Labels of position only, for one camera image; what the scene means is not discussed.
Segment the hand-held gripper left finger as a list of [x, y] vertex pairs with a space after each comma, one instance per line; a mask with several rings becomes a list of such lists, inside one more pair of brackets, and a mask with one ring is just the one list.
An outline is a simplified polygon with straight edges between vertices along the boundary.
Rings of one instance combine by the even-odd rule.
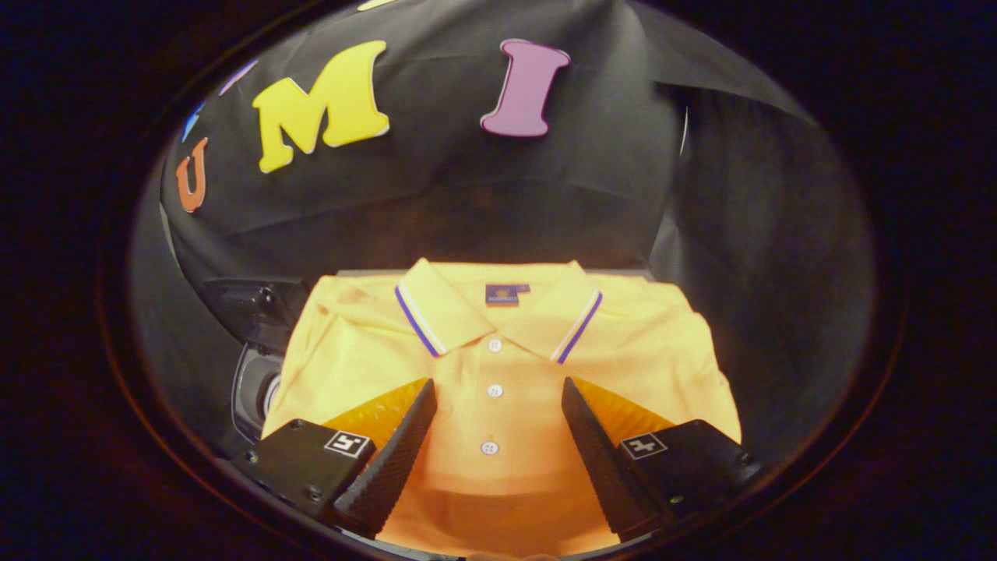
[[234, 466], [321, 524], [372, 539], [393, 512], [436, 412], [433, 380], [417, 379], [327, 422], [290, 420]]

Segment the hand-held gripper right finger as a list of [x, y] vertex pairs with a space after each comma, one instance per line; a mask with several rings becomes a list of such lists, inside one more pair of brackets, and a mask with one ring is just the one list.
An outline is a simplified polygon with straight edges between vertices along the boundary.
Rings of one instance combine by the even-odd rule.
[[562, 412], [608, 526], [623, 541], [691, 524], [738, 498], [761, 461], [702, 419], [676, 424], [570, 376]]

